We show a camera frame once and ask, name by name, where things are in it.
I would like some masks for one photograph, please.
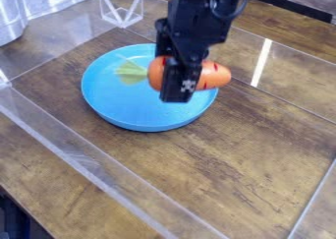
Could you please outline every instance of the carrot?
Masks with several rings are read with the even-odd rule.
[[[159,56],[154,59],[149,68],[149,80],[155,90],[162,90],[163,72],[169,56]],[[230,69],[221,64],[206,60],[203,62],[203,72],[197,86],[197,90],[210,90],[223,87],[231,81]]]

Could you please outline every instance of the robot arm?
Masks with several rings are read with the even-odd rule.
[[[171,0],[169,18],[155,23],[157,57],[167,59],[161,98],[189,102],[203,70],[210,47],[226,42],[233,20],[245,10],[247,0]]]

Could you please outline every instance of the cable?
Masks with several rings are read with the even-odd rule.
[[[215,0],[210,0],[211,12],[213,12],[214,16],[215,16],[219,20],[222,20],[223,22],[233,21],[233,20],[243,13],[243,11],[245,11],[245,9],[246,9],[246,6],[247,6],[247,1],[249,1],[249,0],[243,0],[243,2],[242,2],[242,4],[241,4],[241,7],[237,9],[237,11],[235,11],[233,14],[230,14],[230,15],[227,15],[227,16],[223,16],[223,15],[221,15],[221,14],[217,12],[217,10],[215,10],[215,8],[217,8],[217,1],[215,1]]]

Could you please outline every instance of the blue plate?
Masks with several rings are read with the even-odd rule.
[[[85,98],[113,124],[139,132],[162,132],[189,125],[210,108],[218,90],[195,92],[189,103],[165,103],[149,80],[126,85],[117,70],[130,59],[147,68],[154,60],[155,44],[139,44],[105,54],[89,67],[83,80]]]

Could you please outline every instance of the wooden table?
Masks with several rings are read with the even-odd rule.
[[[330,25],[257,1],[237,25],[336,61]],[[114,29],[14,87],[229,237],[286,238],[335,158],[335,125],[234,80],[189,127],[161,134],[114,127],[86,104],[81,79],[103,53],[142,42]],[[3,115],[0,146],[0,185],[55,238],[161,237]]]

